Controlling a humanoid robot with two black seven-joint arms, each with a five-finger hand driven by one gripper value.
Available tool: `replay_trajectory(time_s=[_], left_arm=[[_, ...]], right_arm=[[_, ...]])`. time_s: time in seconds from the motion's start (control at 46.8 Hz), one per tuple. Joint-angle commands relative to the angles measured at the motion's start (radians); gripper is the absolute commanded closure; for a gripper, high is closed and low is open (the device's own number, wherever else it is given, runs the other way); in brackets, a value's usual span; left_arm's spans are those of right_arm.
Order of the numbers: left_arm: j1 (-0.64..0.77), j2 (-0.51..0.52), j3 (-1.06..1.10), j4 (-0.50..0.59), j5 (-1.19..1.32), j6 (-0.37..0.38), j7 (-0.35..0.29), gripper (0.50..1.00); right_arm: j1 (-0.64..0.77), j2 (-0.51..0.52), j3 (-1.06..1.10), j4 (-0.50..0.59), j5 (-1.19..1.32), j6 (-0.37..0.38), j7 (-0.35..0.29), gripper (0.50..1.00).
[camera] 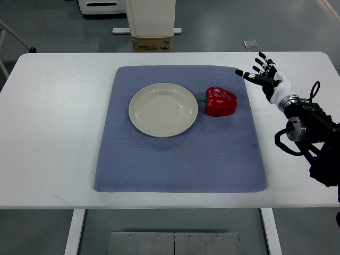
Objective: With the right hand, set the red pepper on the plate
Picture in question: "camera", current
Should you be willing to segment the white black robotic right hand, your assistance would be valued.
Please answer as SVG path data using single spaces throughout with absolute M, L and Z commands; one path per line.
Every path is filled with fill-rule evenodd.
M 271 103 L 278 105 L 284 97 L 294 94 L 291 90 L 291 82 L 287 75 L 271 58 L 264 53 L 259 52 L 259 57 L 255 62 L 260 66 L 253 66 L 254 73 L 243 70 L 235 70 L 235 74 L 246 81 L 262 87 L 262 92 L 266 99 Z

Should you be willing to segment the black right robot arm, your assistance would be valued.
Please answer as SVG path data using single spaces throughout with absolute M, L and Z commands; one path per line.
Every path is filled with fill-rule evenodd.
M 339 187 L 339 124 L 333 122 L 312 100 L 320 82 L 313 85 L 310 98 L 292 96 L 283 102 L 286 127 L 274 136 L 275 145 L 310 164 L 310 177 L 327 187 Z

